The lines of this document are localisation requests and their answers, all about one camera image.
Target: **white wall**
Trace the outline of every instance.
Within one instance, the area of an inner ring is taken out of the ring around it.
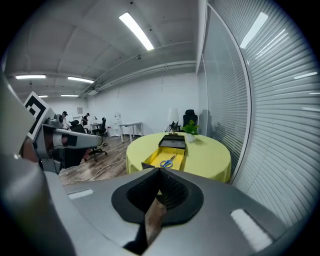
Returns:
[[[84,98],[72,98],[72,97],[55,97],[55,98],[43,98],[43,100],[50,105],[55,113],[62,114],[66,111],[68,114],[73,114],[74,120],[81,120],[81,116],[84,116],[88,111],[87,100]],[[77,108],[83,108],[83,114],[78,114]]]
[[[90,115],[105,117],[107,126],[114,128],[114,115],[119,112],[122,123],[143,122],[143,133],[148,135],[162,132],[169,125],[169,108],[178,108],[183,125],[186,110],[198,114],[198,82],[194,72],[177,72],[157,72],[107,88],[88,98]]]

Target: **scissors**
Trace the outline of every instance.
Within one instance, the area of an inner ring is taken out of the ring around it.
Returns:
[[[173,165],[172,161],[175,159],[177,154],[175,154],[173,157],[171,157],[169,160],[163,160],[161,163],[160,163],[160,166],[161,167],[165,167],[165,168],[171,168]]]

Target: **white desk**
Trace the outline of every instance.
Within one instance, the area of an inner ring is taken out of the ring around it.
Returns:
[[[123,136],[123,131],[122,131],[122,127],[128,127],[129,126],[129,137],[130,137],[130,143],[132,142],[132,136],[131,136],[131,128],[132,127],[132,135],[133,137],[135,137],[135,126],[140,126],[140,132],[141,132],[141,136],[144,135],[143,132],[143,123],[142,122],[127,122],[127,123],[119,123],[119,127],[120,127],[120,137],[121,137],[121,142],[124,142],[124,136]]]
[[[102,126],[102,123],[91,123],[91,124],[85,125],[83,128],[88,129],[90,131],[90,133],[92,133],[92,130],[94,130],[93,129],[94,127],[99,129],[99,127],[101,127],[101,126]]]

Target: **yellow tablecloth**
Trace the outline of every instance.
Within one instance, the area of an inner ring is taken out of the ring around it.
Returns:
[[[134,140],[126,150],[127,173],[141,171],[141,162],[158,148],[160,140],[167,134],[167,132],[155,133]],[[185,163],[181,171],[221,182],[230,179],[231,157],[223,144],[202,135],[195,136],[194,142],[185,140],[185,143]]]

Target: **black tray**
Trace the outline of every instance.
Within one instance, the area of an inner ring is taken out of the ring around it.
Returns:
[[[186,149],[185,136],[183,136],[183,135],[165,135],[160,140],[158,146],[185,150]]]

